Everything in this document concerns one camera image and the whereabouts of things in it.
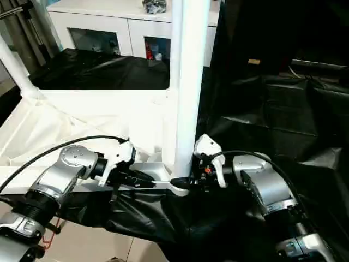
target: white pole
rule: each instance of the white pole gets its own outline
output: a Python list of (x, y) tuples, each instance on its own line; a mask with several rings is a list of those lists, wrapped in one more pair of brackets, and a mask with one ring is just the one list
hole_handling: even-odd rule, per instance
[(182, 40), (183, 0), (172, 1), (170, 88), (178, 89)]
[(182, 42), (183, 0), (172, 1), (172, 37), (170, 88), (167, 90), (163, 116), (162, 162), (173, 171), (175, 165), (177, 102), (180, 71), (180, 48)]
[(23, 97), (42, 98), (39, 89), (32, 84), (0, 35), (0, 59), (21, 90)]
[(172, 177), (186, 177), (190, 174), (209, 9), (210, 0), (183, 0), (177, 140)]

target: white cabinet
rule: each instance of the white cabinet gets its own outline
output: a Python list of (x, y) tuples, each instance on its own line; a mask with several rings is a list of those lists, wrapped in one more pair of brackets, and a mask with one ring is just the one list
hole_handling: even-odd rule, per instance
[(50, 12), (62, 47), (113, 52), (131, 56), (127, 19), (97, 15)]
[[(141, 0), (60, 0), (47, 7), (62, 47), (170, 59), (172, 0), (163, 14), (146, 14)], [(210, 66), (220, 1), (212, 1), (204, 65)]]
[[(172, 35), (172, 24), (167, 22), (154, 22), (154, 21), (142, 21), (129, 19), (129, 30), (131, 36), (131, 44), (133, 56), (147, 58), (146, 54), (146, 42), (148, 38), (157, 38), (157, 39), (171, 39)], [(204, 58), (204, 65), (206, 67), (210, 66), (214, 38), (216, 34), (215, 27), (207, 27), (207, 41), (206, 41), (206, 51)], [(165, 50), (163, 57), (168, 58), (170, 51)]]

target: cabinet door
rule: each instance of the cabinet door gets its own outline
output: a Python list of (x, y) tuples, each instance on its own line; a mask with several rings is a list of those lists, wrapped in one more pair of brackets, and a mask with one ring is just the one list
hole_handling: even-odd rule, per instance
[[(129, 19), (129, 30), (133, 55), (147, 58), (149, 52), (160, 52), (164, 59), (170, 58), (170, 41), (172, 36), (172, 25), (166, 22), (154, 22)], [(204, 65), (210, 66), (216, 27), (207, 28), (207, 41)]]
[(62, 47), (132, 55), (127, 19), (49, 12)]

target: red object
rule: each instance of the red object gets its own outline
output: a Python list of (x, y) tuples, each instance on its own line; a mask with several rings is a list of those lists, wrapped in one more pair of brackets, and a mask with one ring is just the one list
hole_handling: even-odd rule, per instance
[[(58, 227), (59, 221), (61, 221), (60, 218), (57, 219), (56, 227)], [(48, 249), (51, 247), (52, 241), (53, 241), (53, 238), (54, 238), (54, 237), (55, 237), (55, 233), (53, 233), (53, 232), (52, 232), (52, 236), (51, 236), (50, 240), (48, 240), (48, 241), (46, 241), (46, 240), (45, 240), (45, 237), (43, 236), (43, 243), (44, 243), (44, 244), (48, 244), (47, 246), (44, 246), (44, 249), (45, 249), (45, 250), (48, 250)]]
[(154, 60), (154, 57), (152, 55), (151, 47), (149, 46), (149, 43), (146, 42), (146, 54), (148, 60)]

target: red cable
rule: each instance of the red cable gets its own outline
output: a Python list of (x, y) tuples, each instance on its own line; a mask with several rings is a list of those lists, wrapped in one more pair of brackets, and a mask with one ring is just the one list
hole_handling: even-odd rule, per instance
[[(56, 228), (58, 228), (59, 221), (61, 221), (60, 218), (57, 219)], [(44, 244), (48, 244), (47, 246), (44, 246), (44, 249), (45, 249), (45, 250), (48, 250), (48, 249), (51, 247), (52, 241), (53, 241), (53, 238), (54, 238), (54, 237), (55, 237), (55, 233), (53, 233), (53, 232), (52, 232), (51, 239), (50, 239), (49, 241), (46, 241), (46, 240), (45, 240), (45, 236), (43, 236), (43, 239), (42, 239), (43, 243), (44, 243)]]

